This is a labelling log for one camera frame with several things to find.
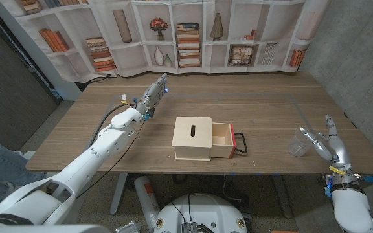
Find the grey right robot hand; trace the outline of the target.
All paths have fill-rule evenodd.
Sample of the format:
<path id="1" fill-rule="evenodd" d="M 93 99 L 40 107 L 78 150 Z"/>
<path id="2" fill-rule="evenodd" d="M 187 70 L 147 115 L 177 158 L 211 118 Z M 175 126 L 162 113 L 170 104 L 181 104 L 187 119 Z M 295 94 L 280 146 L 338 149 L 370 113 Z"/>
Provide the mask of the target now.
<path id="1" fill-rule="evenodd" d="M 328 184 L 330 191 L 354 190 L 362 192 L 359 179 L 352 170 L 350 153 L 337 133 L 333 118 L 325 115 L 325 124 L 328 128 L 328 135 L 319 133 L 316 136 L 302 127 L 299 128 L 299 132 L 314 147 L 315 151 L 330 163 L 330 170 L 333 171 L 330 176 L 332 180 Z"/>

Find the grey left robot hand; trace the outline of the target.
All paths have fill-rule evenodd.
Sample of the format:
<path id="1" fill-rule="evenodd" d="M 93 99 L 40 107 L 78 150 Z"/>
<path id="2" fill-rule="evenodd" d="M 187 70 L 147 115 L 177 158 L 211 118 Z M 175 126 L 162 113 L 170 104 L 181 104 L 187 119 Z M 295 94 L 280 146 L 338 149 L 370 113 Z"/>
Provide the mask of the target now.
<path id="1" fill-rule="evenodd" d="M 136 110 L 144 120 L 152 118 L 155 108 L 159 105 L 161 98 L 168 92 L 167 74 L 162 74 L 147 90 L 145 90 L 140 101 L 136 103 Z"/>

